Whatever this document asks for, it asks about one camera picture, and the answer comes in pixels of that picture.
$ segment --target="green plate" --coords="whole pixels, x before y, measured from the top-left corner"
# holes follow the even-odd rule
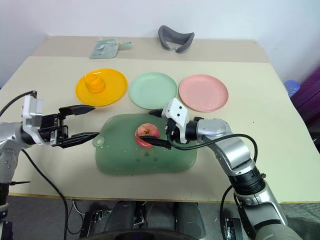
[[[93,139],[97,168],[108,175],[177,173],[192,167],[197,150],[153,146],[143,148],[136,143],[136,129],[145,123],[154,124],[165,139],[166,121],[150,114],[122,114],[110,118]]]
[[[144,109],[162,109],[177,94],[176,82],[160,72],[144,73],[129,86],[131,100]]]

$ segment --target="purple object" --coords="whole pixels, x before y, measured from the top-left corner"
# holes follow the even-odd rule
[[[301,84],[291,101],[307,127],[320,124],[320,66]]]

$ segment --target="white wall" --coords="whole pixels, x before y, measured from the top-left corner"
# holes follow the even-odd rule
[[[255,40],[283,81],[302,81],[320,64],[320,0],[0,1],[2,82],[46,34],[156,37],[161,25],[200,39]]]

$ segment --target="plate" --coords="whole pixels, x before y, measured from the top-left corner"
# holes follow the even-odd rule
[[[226,86],[205,74],[185,78],[179,86],[179,95],[189,108],[205,113],[222,108],[229,98]]]
[[[129,86],[131,100],[144,109],[162,109],[177,94],[176,82],[161,72],[144,73]]]
[[[104,89],[98,93],[91,92],[86,86],[86,79],[95,76],[103,81]],[[118,101],[127,90],[127,79],[119,71],[102,68],[85,74],[77,83],[75,93],[84,104],[91,106],[105,106]]]

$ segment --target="cutting board hole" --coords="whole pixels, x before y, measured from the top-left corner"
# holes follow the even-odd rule
[[[105,143],[105,138],[103,136],[97,136],[92,143],[96,148],[100,147]]]

